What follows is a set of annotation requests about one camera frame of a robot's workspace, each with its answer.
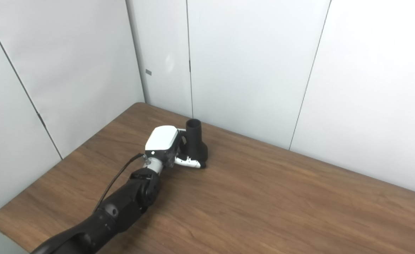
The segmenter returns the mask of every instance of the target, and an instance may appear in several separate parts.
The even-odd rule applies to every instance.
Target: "black robotic arm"
[[[133,172],[123,186],[96,206],[90,217],[49,238],[31,254],[94,254],[116,234],[129,229],[154,203],[164,167],[174,163],[206,167],[207,146],[202,142],[201,122],[196,119],[187,121],[186,129],[155,128],[145,150],[143,168]]]

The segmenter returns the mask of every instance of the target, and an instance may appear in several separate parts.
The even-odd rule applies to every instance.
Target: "cable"
[[[107,192],[110,190],[110,188],[112,187],[113,183],[115,183],[115,181],[118,179],[118,177],[121,175],[121,173],[124,172],[124,170],[127,168],[127,166],[130,163],[132,163],[136,159],[140,158],[141,156],[143,156],[143,154],[138,153],[136,156],[130,158],[130,160],[120,169],[120,171],[118,172],[118,174],[115,175],[115,177],[112,179],[112,181],[108,184],[107,188],[105,189],[104,193],[102,194],[101,198],[99,199],[97,205],[94,207],[93,213],[99,208],[99,206],[101,205],[101,203],[104,200],[105,196],[107,195]]]

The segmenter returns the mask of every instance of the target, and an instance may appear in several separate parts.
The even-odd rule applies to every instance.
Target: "black cup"
[[[201,121],[190,119],[185,124],[186,143],[182,147],[183,154],[205,163],[207,161],[207,146],[202,140]]]

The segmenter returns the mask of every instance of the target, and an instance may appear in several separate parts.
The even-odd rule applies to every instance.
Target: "wooden table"
[[[135,104],[0,209],[0,231],[32,251],[81,222],[155,127],[186,120]],[[101,253],[415,253],[415,192],[208,124],[203,138],[207,169],[165,169],[154,206]]]

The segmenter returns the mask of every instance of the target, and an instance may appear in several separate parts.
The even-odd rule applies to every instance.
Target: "white wall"
[[[0,47],[0,208],[59,161]],[[25,253],[0,233],[0,253]]]
[[[186,0],[127,1],[146,102],[191,117]]]
[[[194,117],[288,148],[329,0],[189,0]]]
[[[415,1],[333,1],[292,151],[415,190]]]
[[[125,1],[0,0],[0,41],[63,157],[144,101]]]

